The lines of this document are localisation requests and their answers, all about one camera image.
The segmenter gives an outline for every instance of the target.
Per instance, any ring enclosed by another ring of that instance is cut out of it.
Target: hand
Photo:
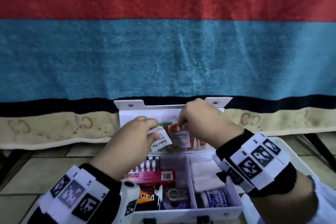
[[[160,134],[148,131],[158,126],[156,119],[140,116],[126,123],[91,160],[91,165],[120,181],[134,167],[144,162],[151,145]]]
[[[215,149],[244,132],[242,127],[234,124],[222,111],[200,98],[185,105],[177,125]]]

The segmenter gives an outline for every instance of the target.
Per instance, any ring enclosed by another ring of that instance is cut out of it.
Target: barcode
[[[173,175],[169,174],[169,175],[161,175],[161,180],[162,181],[167,181],[167,180],[172,180],[173,179]]]

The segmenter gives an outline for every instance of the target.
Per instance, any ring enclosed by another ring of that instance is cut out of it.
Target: red stripe
[[[2,19],[336,22],[336,0],[0,0]]]

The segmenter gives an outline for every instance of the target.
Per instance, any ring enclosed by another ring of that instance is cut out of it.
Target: beige fabric
[[[235,123],[267,136],[336,131],[336,109],[303,108],[275,113],[226,109]],[[44,149],[75,142],[103,143],[120,128],[117,113],[62,112],[34,117],[0,117],[0,149]]]

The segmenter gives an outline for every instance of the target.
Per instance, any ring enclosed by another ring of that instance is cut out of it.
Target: tile floor
[[[318,136],[336,155],[336,133],[320,133]],[[281,138],[319,176],[322,182],[336,189],[336,173],[301,135]],[[21,223],[37,198],[52,188],[71,166],[79,166],[90,161],[103,147],[104,144],[81,143],[26,152],[0,184],[0,205],[2,206],[0,222]],[[244,222],[242,216],[240,220],[225,223]]]

